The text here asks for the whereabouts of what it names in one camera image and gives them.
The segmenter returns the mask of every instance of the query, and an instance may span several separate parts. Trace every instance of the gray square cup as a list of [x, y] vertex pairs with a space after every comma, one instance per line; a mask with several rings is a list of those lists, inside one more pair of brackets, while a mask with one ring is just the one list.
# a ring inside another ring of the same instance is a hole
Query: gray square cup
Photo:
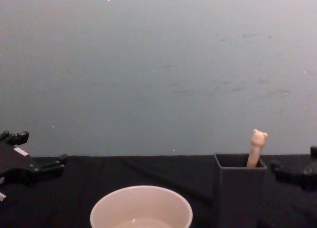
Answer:
[[248, 154], [215, 154], [212, 221], [215, 228], [255, 228], [267, 170], [259, 160], [246, 168]]

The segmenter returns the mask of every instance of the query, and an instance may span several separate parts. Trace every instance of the bowl rim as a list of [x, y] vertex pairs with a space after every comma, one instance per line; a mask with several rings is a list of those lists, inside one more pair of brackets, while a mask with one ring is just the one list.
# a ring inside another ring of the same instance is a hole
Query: bowl rim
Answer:
[[192, 220], [193, 220], [193, 210], [192, 210], [192, 207], [191, 205], [189, 204], [189, 202], [182, 196], [180, 195], [179, 193], [177, 192], [174, 192], [173, 190], [170, 190], [170, 189], [167, 189], [167, 188], [164, 188], [164, 187], [159, 187], [159, 186], [152, 186], [152, 185], [137, 185], [137, 186], [130, 186], [130, 187], [124, 187], [124, 188], [121, 188], [121, 189], [118, 189], [118, 190], [115, 190], [109, 194], [107, 194], [106, 196], [102, 197], [93, 207], [93, 209], [91, 210], [91, 213], [90, 213], [90, 225], [92, 226], [92, 228], [95, 228], [96, 225], [93, 221], [93, 215], [94, 213], [96, 212], [97, 208], [99, 207], [99, 205], [104, 201], [106, 200], [107, 198], [109, 197], [112, 197], [114, 195], [116, 195], [117, 193], [120, 193], [122, 191], [126, 191], [126, 190], [131, 190], [131, 189], [137, 189], [137, 188], [151, 188], [151, 189], [156, 189], [156, 190], [161, 190], [161, 191], [165, 191], [165, 192], [168, 192], [170, 194], [173, 194], [175, 195], [176, 197], [178, 197], [186, 206], [188, 212], [189, 212], [189, 216], [188, 216], [188, 220], [187, 220], [187, 223], [185, 225], [185, 228], [189, 228], [191, 223], [192, 223]]

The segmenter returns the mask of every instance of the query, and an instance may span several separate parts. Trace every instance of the black table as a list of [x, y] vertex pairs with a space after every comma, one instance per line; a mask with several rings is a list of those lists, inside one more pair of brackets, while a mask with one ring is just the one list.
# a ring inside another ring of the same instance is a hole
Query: black table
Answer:
[[[300, 167], [309, 155], [262, 156]], [[86, 157], [71, 156], [61, 178], [25, 187], [9, 184], [0, 206], [0, 228], [89, 228], [95, 203], [132, 185], [158, 185], [183, 195], [194, 212], [194, 228], [211, 227], [213, 156]], [[317, 192], [277, 183], [268, 170], [263, 187], [259, 228], [313, 228]]]

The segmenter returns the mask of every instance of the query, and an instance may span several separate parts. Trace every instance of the gray wall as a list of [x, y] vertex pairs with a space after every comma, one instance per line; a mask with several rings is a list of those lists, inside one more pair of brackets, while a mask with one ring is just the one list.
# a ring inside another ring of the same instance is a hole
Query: gray wall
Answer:
[[1, 0], [0, 129], [35, 156], [317, 143], [317, 0]]

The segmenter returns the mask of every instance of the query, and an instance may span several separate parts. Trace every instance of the black clamp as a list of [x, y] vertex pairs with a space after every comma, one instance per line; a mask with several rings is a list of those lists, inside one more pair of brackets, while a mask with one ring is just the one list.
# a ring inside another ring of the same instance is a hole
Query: black clamp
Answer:
[[5, 131], [0, 134], [0, 187], [8, 183], [34, 185], [62, 175], [68, 156], [64, 154], [40, 163], [18, 147], [28, 138], [28, 132], [15, 135]]
[[271, 171], [279, 182], [285, 182], [300, 186], [305, 191], [317, 190], [317, 146], [311, 147], [311, 158], [313, 161], [302, 169], [291, 169], [271, 162]]

